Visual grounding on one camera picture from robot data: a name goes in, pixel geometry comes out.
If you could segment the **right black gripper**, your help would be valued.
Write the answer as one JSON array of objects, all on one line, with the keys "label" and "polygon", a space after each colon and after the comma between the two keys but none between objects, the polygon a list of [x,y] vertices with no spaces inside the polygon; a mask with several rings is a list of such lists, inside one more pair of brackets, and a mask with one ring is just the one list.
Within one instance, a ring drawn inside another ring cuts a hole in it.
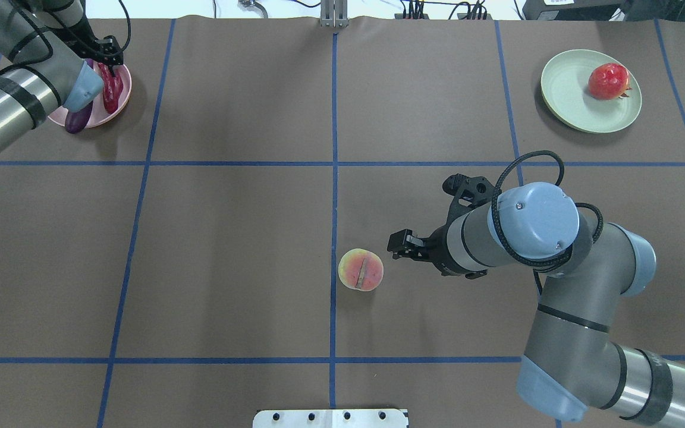
[{"label": "right black gripper", "polygon": [[394,260],[429,260],[443,276],[486,276],[490,266],[483,252],[497,249],[488,222],[488,205],[495,190],[486,178],[464,174],[449,176],[441,188],[453,197],[445,225],[429,238],[418,237],[410,229],[392,233],[388,252]]}]

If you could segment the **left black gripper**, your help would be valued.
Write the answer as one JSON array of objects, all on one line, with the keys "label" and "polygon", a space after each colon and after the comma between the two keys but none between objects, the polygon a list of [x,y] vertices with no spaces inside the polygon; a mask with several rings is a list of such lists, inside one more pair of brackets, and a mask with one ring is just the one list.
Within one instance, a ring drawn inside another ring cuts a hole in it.
[{"label": "left black gripper", "polygon": [[71,26],[64,21],[57,22],[57,36],[77,56],[104,65],[111,75],[116,75],[117,67],[124,64],[125,45],[114,35],[98,38],[86,17]]}]

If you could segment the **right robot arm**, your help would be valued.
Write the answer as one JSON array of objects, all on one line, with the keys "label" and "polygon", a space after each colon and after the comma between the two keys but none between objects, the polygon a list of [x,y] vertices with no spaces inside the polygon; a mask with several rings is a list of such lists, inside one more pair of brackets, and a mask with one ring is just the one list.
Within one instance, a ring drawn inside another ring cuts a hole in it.
[{"label": "right robot arm", "polygon": [[506,265],[541,279],[516,390],[534,409],[578,423],[589,409],[647,427],[685,427],[685,366],[609,338],[620,298],[642,292],[657,258],[639,235],[588,219],[558,184],[503,191],[484,177],[454,174],[445,225],[426,238],[389,236],[394,259],[434,265],[443,276],[477,279]]}]

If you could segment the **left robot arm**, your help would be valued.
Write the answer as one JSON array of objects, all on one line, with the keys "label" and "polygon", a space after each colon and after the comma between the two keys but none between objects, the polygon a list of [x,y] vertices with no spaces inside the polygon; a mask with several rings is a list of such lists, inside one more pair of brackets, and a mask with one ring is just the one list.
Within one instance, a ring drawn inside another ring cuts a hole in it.
[{"label": "left robot arm", "polygon": [[95,36],[83,1],[0,1],[0,153],[58,108],[85,108],[103,89],[87,60],[120,66],[127,48]]}]

